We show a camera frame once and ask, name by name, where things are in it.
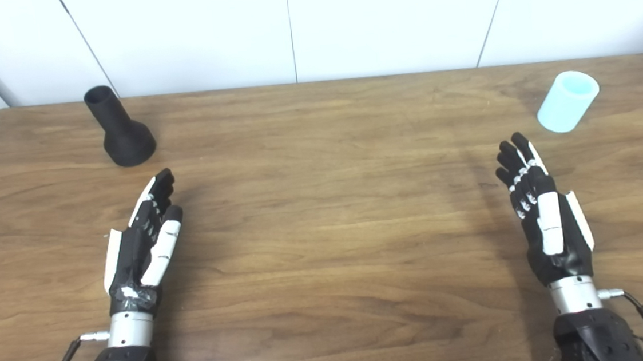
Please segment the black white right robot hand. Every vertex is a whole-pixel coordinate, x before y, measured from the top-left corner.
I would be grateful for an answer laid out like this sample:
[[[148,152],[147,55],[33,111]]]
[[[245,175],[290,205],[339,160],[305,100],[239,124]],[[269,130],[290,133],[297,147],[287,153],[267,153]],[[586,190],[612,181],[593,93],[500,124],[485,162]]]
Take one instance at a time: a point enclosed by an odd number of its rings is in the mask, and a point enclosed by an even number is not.
[[[495,175],[528,242],[527,260],[542,285],[593,276],[593,233],[574,192],[561,193],[535,146],[522,133],[502,141]]]

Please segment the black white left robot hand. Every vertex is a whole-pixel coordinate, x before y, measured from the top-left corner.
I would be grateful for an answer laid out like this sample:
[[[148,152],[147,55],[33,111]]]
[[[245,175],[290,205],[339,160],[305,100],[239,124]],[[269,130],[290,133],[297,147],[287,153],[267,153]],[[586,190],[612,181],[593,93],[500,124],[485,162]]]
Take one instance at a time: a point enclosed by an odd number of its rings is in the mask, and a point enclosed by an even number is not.
[[[126,229],[110,230],[104,276],[110,315],[133,311],[157,316],[161,283],[184,216],[171,200],[174,182],[168,167],[156,173],[139,195]]]

